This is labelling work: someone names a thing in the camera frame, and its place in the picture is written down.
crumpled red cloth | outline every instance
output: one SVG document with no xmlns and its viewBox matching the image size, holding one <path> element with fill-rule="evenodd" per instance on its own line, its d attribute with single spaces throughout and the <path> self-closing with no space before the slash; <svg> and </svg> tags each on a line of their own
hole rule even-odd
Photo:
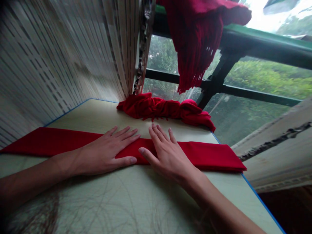
<svg viewBox="0 0 312 234">
<path fill-rule="evenodd" d="M 208 112 L 202 111 L 192 99 L 187 99 L 180 104 L 178 101 L 152 97 L 151 93 L 132 94 L 125 101 L 120 102 L 117 109 L 136 119 L 152 118 L 152 121 L 158 117 L 182 119 L 186 124 L 193 126 L 202 124 L 212 132 L 215 131 L 215 126 L 210 120 L 211 116 Z"/>
<path fill-rule="evenodd" d="M 178 52 L 179 93 L 198 87 L 217 51 L 223 25 L 245 25 L 251 11 L 226 0 L 158 0 L 165 7 L 170 34 Z"/>
<path fill-rule="evenodd" d="M 67 129 L 40 127 L 0 150 L 0 153 L 51 157 L 83 147 L 102 135 Z M 192 141 L 178 142 L 178 144 L 193 165 L 201 170 L 227 172 L 243 172 L 247 170 L 228 145 Z M 154 155 L 157 155 L 152 140 L 140 138 L 124 148 L 117 154 L 116 158 L 134 156 L 137 158 L 136 164 L 148 165 L 148 161 L 138 151 L 140 147 L 145 147 Z"/>
</svg>

tree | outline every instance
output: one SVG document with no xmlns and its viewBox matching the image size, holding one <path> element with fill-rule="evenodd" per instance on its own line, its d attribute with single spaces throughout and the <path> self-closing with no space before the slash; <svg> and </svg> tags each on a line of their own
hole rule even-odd
<svg viewBox="0 0 312 234">
<path fill-rule="evenodd" d="M 204 78 L 216 68 L 220 53 L 217 52 Z M 171 39 L 152 36 L 148 68 L 177 74 L 177 57 Z M 312 94 L 312 71 L 257 58 L 242 58 L 232 68 L 225 84 L 256 91 L 305 99 Z M 178 85 L 145 79 L 143 92 L 166 100 L 197 100 L 200 88 L 179 95 Z M 281 116 L 290 107 L 261 102 L 226 94 L 216 94 L 204 111 L 212 116 L 215 134 L 223 144 L 234 145 L 263 124 Z"/>
<path fill-rule="evenodd" d="M 296 16 L 287 18 L 276 34 L 292 36 L 312 35 L 312 15 L 303 19 L 299 19 Z"/>
</svg>

red scarf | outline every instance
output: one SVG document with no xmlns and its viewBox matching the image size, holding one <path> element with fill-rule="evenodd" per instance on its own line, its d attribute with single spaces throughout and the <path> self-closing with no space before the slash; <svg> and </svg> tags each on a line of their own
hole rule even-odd
<svg viewBox="0 0 312 234">
<path fill-rule="evenodd" d="M 152 118 L 152 121 L 158 117 L 182 119 L 182 122 L 186 124 L 205 125 L 212 132 L 215 131 L 208 112 L 202 111 L 192 99 L 187 99 L 180 104 L 178 101 L 165 101 L 158 97 L 152 97 L 151 93 L 145 93 L 130 95 L 125 101 L 118 104 L 117 109 L 136 119 Z"/>
<path fill-rule="evenodd" d="M 100 136 L 102 134 L 40 127 L 5 147 L 0 153 L 51 157 L 83 147 Z M 194 166 L 201 170 L 246 171 L 246 167 L 228 145 L 200 142 L 178 143 Z M 138 152 L 140 147 L 145 147 L 157 155 L 152 140 L 141 138 L 123 149 L 116 158 L 134 156 L 137 158 L 136 164 L 148 165 L 148 161 Z"/>
<path fill-rule="evenodd" d="M 178 52 L 180 84 L 184 93 L 199 87 L 210 66 L 222 36 L 223 25 L 245 25 L 251 11 L 226 0 L 158 0 L 167 12 L 168 25 Z"/>
</svg>

window glass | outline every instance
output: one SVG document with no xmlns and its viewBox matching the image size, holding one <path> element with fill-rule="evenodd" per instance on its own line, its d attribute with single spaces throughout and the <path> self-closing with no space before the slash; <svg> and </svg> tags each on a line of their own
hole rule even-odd
<svg viewBox="0 0 312 234">
<path fill-rule="evenodd" d="M 154 98 L 157 97 L 165 100 L 183 102 L 186 99 L 193 99 L 196 101 L 202 90 L 201 88 L 195 87 L 179 95 L 177 89 L 177 84 L 145 78 L 143 93 L 152 93 L 152 97 Z"/>
<path fill-rule="evenodd" d="M 220 57 L 220 50 L 217 50 L 213 61 L 204 74 L 204 79 L 207 79 L 208 76 L 212 74 L 220 61 Z M 179 74 L 177 52 L 172 39 L 152 35 L 147 68 L 161 72 L 164 71 L 172 74 Z"/>
<path fill-rule="evenodd" d="M 289 109 L 288 106 L 223 93 L 214 95 L 204 108 L 211 115 L 211 120 L 216 127 L 215 136 L 221 144 L 229 146 L 236 144 Z"/>
<path fill-rule="evenodd" d="M 245 57 L 234 65 L 224 84 L 302 100 L 312 95 L 312 71 Z"/>
<path fill-rule="evenodd" d="M 269 33 L 283 36 L 312 35 L 312 1 L 276 1 L 283 4 L 285 12 L 265 15 L 263 8 L 268 0 L 240 0 L 252 11 L 252 19 L 246 25 Z"/>
</svg>

table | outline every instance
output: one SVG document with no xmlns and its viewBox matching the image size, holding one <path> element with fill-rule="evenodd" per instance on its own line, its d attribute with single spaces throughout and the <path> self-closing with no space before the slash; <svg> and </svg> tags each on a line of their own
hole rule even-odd
<svg viewBox="0 0 312 234">
<path fill-rule="evenodd" d="M 47 127 L 105 133 L 113 126 L 138 128 L 149 138 L 151 119 L 142 121 L 116 109 L 117 103 L 89 99 Z M 177 141 L 218 143 L 205 127 L 180 120 L 154 120 L 172 128 Z M 4 177 L 45 160 L 3 154 Z M 283 233 L 274 218 L 241 174 L 205 172 L 211 182 L 266 233 Z M 201 220 L 201 211 L 176 184 L 157 175 L 150 166 L 134 165 L 99 176 L 80 176 L 57 185 L 22 206 L 13 215 L 15 225 L 32 213 L 43 213 L 38 222 L 50 221 L 56 233 L 213 233 Z"/>
</svg>

